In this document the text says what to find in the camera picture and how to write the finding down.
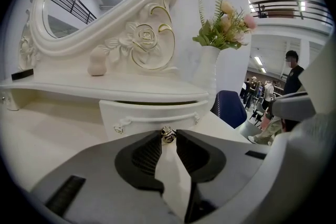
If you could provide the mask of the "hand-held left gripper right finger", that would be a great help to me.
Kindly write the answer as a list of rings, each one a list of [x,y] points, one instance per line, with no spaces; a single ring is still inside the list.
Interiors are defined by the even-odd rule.
[[[259,170],[269,147],[178,130],[176,152],[191,177],[184,221],[193,223],[233,199]]]

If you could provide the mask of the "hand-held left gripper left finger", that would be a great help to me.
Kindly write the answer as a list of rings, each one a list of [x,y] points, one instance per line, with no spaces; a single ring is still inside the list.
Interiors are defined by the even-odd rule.
[[[180,224],[155,178],[159,131],[80,151],[44,176],[31,194],[65,224]]]

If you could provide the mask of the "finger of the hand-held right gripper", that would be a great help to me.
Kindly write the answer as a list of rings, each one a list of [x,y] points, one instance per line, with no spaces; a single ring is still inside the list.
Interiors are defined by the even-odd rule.
[[[224,224],[280,224],[308,196],[336,146],[336,110],[276,136],[257,173],[219,211]]]
[[[302,122],[313,117],[316,111],[307,92],[296,92],[275,98],[270,112],[283,120]]]

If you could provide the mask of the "white ornate dressing table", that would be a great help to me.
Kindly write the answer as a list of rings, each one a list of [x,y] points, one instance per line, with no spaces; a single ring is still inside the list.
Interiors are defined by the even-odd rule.
[[[0,144],[10,175],[26,191],[80,151],[110,142],[99,101],[176,105],[208,98],[204,90],[176,78],[129,74],[36,74],[4,81],[0,89],[19,91],[18,111],[0,105]],[[246,142],[236,129],[211,112],[188,129]]]

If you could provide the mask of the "small white drawer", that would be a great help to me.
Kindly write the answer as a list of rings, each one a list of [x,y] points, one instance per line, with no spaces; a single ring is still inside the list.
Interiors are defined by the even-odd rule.
[[[8,110],[18,111],[19,104],[19,91],[17,89],[0,89],[0,103]]]
[[[208,109],[208,101],[176,105],[127,104],[99,101],[100,112],[109,141],[165,126],[188,129],[195,126]]]

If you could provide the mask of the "orange chair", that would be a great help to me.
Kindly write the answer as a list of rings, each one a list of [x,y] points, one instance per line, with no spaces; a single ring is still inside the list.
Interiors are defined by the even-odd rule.
[[[270,114],[265,114],[263,117],[262,117],[262,121],[261,121],[261,124],[260,124],[260,128],[262,130],[264,130],[268,125],[269,123],[271,122],[273,116],[270,115]]]

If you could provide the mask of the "dark blue chair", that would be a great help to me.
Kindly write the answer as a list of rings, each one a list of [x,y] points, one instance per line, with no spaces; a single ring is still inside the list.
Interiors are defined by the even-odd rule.
[[[235,91],[218,92],[211,112],[234,129],[247,120],[247,113]]]

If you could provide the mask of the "white ribbed vase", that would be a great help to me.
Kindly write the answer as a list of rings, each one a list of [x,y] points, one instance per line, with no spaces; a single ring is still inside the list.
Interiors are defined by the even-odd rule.
[[[203,46],[198,67],[194,73],[192,84],[203,89],[208,93],[205,114],[208,113],[216,99],[216,61],[219,56],[220,49],[213,46]]]

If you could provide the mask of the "black balcony railing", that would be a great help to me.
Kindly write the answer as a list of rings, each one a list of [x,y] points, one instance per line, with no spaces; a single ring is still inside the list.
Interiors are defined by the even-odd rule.
[[[333,17],[326,4],[312,0],[263,0],[249,2],[251,13],[258,18],[291,18],[314,20],[333,26]]]

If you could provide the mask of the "pink flower bouquet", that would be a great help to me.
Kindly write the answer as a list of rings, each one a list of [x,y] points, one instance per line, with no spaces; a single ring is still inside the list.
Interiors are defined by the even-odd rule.
[[[243,9],[235,9],[226,0],[215,0],[215,11],[212,19],[206,19],[202,0],[198,0],[198,12],[201,28],[194,42],[201,46],[212,46],[219,50],[232,48],[238,50],[247,46],[246,36],[257,27],[254,17]]]

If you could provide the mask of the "small black box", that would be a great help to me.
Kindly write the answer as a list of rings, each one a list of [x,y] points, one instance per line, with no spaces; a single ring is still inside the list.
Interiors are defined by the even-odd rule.
[[[16,80],[20,80],[20,79],[24,79],[24,78],[33,76],[33,75],[34,75],[34,70],[33,70],[33,68],[30,68],[30,69],[18,71],[16,73],[12,73],[11,74],[11,79],[12,79],[12,81],[16,81]]]

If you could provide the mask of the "oval mirror white carved frame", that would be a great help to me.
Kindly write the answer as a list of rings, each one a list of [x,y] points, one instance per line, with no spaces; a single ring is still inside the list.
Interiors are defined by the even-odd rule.
[[[107,55],[118,49],[120,55],[130,59],[137,73],[178,74],[171,63],[175,35],[169,11],[176,0],[123,0],[84,29],[62,38],[47,33],[45,1],[33,0],[26,24],[28,39],[37,52],[32,63],[41,55],[64,58],[96,46]]]

